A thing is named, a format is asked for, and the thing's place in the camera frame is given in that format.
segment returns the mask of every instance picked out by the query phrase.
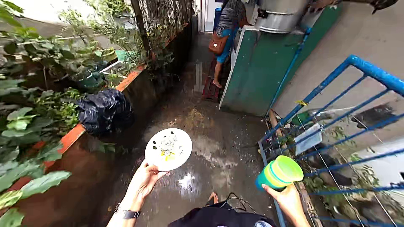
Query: hand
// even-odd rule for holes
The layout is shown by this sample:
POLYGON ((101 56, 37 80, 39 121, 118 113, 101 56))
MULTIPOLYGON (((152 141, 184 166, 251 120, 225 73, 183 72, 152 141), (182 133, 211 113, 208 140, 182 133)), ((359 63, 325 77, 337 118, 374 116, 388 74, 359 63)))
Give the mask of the hand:
POLYGON ((120 207, 138 211, 144 203, 146 196, 153 190, 156 182, 168 172, 159 172, 155 165, 149 166, 146 159, 133 175, 126 195, 120 207))
POLYGON ((289 217, 295 226, 310 226, 303 212, 300 194, 294 184, 287 186, 282 192, 273 190, 267 185, 262 187, 274 198, 279 204, 282 211, 289 217))

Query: cable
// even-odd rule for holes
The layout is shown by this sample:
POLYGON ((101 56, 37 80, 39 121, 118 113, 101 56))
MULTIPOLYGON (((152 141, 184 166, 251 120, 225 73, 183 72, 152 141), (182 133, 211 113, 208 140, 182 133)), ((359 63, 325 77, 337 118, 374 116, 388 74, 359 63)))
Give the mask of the cable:
MULTIPOLYGON (((223 205, 220 206, 220 208, 222 208, 225 204, 228 204, 228 201, 231 200, 231 199, 238 199, 238 200, 240 200, 240 201, 245 202, 245 203, 251 208, 251 210, 252 210, 255 214, 257 214, 257 212, 255 212, 254 208, 253 208, 246 200, 244 200, 244 199, 238 197, 234 192, 231 192, 231 193, 227 196, 227 199, 225 200, 225 202, 223 203, 223 205)), ((247 209, 246 209, 246 207, 244 206, 244 204, 241 203, 241 205, 244 207, 244 209, 239 208, 239 207, 235 207, 235 208, 232 207, 232 208, 230 208, 229 210, 243 210, 243 211, 247 212, 247 209)))
MULTIPOLYGON (((230 198, 230 195, 231 195, 231 194, 233 194, 235 197, 239 198, 238 195, 236 195, 234 192, 230 192, 230 194, 227 196, 226 201, 230 198)), ((243 206, 243 208, 244 208, 245 210, 247 210, 247 208, 244 206, 244 204, 243 204, 242 202, 240 202, 240 204, 243 206)))

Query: plastic cup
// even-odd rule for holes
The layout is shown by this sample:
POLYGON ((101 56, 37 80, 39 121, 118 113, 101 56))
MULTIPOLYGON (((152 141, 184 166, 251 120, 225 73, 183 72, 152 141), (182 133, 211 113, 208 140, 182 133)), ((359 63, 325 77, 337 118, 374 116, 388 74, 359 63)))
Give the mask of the plastic cup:
POLYGON ((260 190, 263 190, 262 184, 273 189, 283 189, 302 179, 303 171, 300 166, 288 156, 280 155, 262 170, 255 180, 255 185, 260 190))

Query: metal water tank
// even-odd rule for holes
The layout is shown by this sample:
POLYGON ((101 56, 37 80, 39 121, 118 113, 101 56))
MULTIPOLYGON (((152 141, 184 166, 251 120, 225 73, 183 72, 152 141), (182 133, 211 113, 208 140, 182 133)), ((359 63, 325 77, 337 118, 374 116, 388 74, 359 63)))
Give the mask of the metal water tank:
POLYGON ((255 27, 264 32, 289 33, 307 10, 310 0, 263 0, 255 27))

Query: wet concrete floor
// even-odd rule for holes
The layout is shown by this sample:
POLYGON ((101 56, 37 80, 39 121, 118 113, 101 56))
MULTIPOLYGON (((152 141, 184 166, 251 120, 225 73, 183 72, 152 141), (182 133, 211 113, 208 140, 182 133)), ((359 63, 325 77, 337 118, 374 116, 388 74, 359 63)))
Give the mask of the wet concrete floor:
MULTIPOLYGON (((259 191, 254 180, 263 168, 257 141, 266 131, 261 118, 219 111, 219 104, 201 100, 195 92, 195 62, 207 73, 212 54, 209 36, 199 35, 188 65, 166 99, 158 104, 140 141, 133 141, 133 155, 112 181, 112 194, 100 207, 105 226, 127 189, 133 172, 144 158, 150 138, 165 128, 180 128, 192 139, 188 161, 164 176, 148 196, 137 226, 163 227, 195 207, 202 207, 212 191, 224 200, 230 192, 248 201, 259 214, 277 223, 273 200, 259 191)), ((237 202, 233 206, 241 207, 237 202)))

